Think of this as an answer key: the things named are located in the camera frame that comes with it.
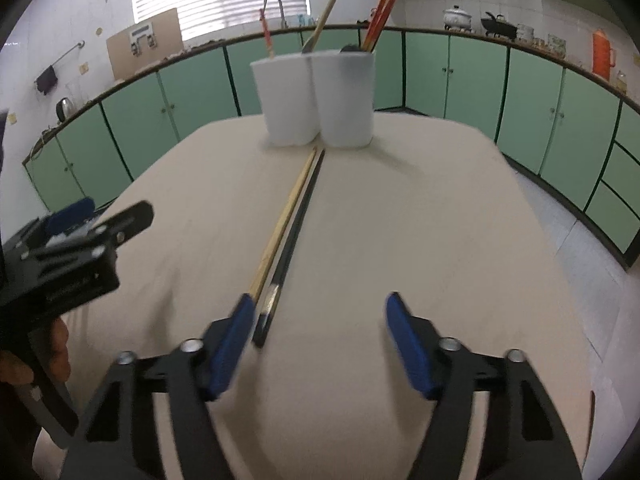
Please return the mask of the person's left hand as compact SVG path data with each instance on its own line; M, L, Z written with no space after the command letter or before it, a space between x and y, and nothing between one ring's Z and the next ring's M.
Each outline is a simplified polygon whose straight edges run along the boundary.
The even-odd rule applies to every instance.
M27 343L27 361L9 350L1 351L1 381L11 386L28 385L35 380L32 364L47 371L52 382L70 379L70 354L67 343L70 332L62 318L56 318L48 327L47 335Z

